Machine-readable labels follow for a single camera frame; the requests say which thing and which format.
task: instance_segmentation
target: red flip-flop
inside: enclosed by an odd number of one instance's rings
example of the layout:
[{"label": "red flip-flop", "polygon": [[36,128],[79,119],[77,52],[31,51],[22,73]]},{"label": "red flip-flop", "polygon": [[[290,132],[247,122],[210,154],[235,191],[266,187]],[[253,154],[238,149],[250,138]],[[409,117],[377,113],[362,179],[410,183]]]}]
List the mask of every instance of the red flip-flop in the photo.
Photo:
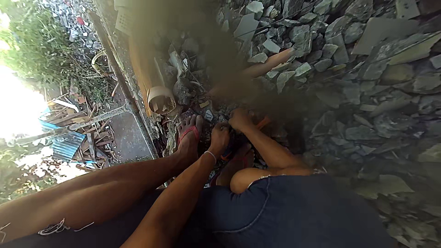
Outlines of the red flip-flop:
[{"label": "red flip-flop", "polygon": [[196,138],[196,142],[199,142],[199,131],[198,131],[198,129],[196,128],[196,125],[195,126],[192,126],[191,128],[189,128],[189,129],[187,129],[180,137],[179,137],[179,140],[178,140],[178,146],[179,146],[179,143],[181,143],[181,140],[184,138],[184,136],[187,134],[187,133],[189,133],[190,131],[193,131],[193,133],[194,133],[194,137]]},{"label": "red flip-flop", "polygon": [[[241,158],[233,158],[230,161],[243,161],[243,168],[246,169],[248,168],[248,161],[247,158],[241,157]],[[216,186],[216,179],[219,177],[219,175],[221,174],[222,170],[219,170],[216,175],[214,175],[214,177],[210,180],[210,187],[214,187]]]}]

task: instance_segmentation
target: toe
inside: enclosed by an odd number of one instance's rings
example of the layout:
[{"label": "toe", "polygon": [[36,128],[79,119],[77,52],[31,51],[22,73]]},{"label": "toe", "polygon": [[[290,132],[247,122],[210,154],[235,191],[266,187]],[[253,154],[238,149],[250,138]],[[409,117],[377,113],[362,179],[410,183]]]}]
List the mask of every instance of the toe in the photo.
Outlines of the toe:
[{"label": "toe", "polygon": [[185,124],[188,126],[190,125],[190,120],[191,120],[191,116],[187,117],[187,119],[185,119]]},{"label": "toe", "polygon": [[204,118],[201,115],[196,116],[196,129],[199,133],[202,131],[202,124],[204,123]]},{"label": "toe", "polygon": [[196,115],[192,115],[190,119],[190,126],[194,126],[195,122],[196,122]]}]

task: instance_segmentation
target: debris pile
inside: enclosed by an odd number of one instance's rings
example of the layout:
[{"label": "debris pile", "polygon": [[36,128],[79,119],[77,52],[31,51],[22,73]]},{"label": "debris pile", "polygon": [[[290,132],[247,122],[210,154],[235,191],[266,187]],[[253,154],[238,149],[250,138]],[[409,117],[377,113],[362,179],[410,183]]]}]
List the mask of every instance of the debris pile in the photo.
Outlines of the debris pile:
[{"label": "debris pile", "polygon": [[[215,16],[255,87],[295,103],[279,106],[286,118],[264,132],[294,151],[287,120],[301,116],[305,162],[369,199],[391,236],[411,248],[437,247],[441,234],[439,10],[432,0],[230,0]],[[183,109],[181,118],[228,120],[244,101],[209,98],[216,86],[205,43],[185,30],[168,37],[159,65],[178,107],[165,123],[177,124]],[[175,134],[168,125],[168,145]]]}]

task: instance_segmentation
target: metal rod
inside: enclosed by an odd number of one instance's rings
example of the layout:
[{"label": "metal rod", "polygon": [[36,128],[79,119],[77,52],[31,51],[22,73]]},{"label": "metal rod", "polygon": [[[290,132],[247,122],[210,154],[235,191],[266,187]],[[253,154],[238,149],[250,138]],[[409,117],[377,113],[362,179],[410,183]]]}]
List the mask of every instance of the metal rod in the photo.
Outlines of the metal rod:
[{"label": "metal rod", "polygon": [[114,56],[112,48],[110,46],[110,41],[109,41],[108,35],[107,35],[106,31],[104,30],[104,27],[102,26],[101,18],[93,11],[89,11],[89,17],[94,24],[95,30],[97,31],[98,38],[101,40],[101,44],[103,45],[103,48],[107,51],[106,52],[107,59],[109,60],[110,64],[115,65],[113,70],[114,70],[116,78],[118,79],[118,83],[121,86],[121,90],[123,92],[123,95],[126,98],[126,101],[129,102],[129,106],[130,106],[129,112],[131,112],[133,117],[135,118],[136,124],[138,124],[139,130],[141,131],[141,135],[147,144],[147,148],[149,149],[150,154],[152,155],[152,158],[157,159],[157,158],[159,158],[159,155],[156,151],[155,146],[153,145],[153,141],[152,141],[152,138],[151,138],[149,132],[147,131],[147,127],[145,126],[144,122],[142,121],[139,108],[136,105],[135,100],[132,98],[132,95],[130,94],[129,88],[127,87],[124,76],[119,68],[118,63],[116,62],[115,56]]}]

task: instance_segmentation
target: blue corrugated metal sheet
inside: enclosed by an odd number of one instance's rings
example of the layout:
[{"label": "blue corrugated metal sheet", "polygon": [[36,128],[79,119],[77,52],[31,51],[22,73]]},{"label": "blue corrugated metal sheet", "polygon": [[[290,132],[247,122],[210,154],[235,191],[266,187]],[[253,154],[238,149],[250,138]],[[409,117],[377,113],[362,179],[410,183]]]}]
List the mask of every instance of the blue corrugated metal sheet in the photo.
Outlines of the blue corrugated metal sheet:
[{"label": "blue corrugated metal sheet", "polygon": [[[60,128],[54,124],[40,120],[43,126],[43,131],[48,132],[53,129]],[[78,147],[86,136],[77,132],[69,132],[62,135],[57,135],[52,138],[51,148],[54,151],[54,158],[69,162],[72,160]]]}]

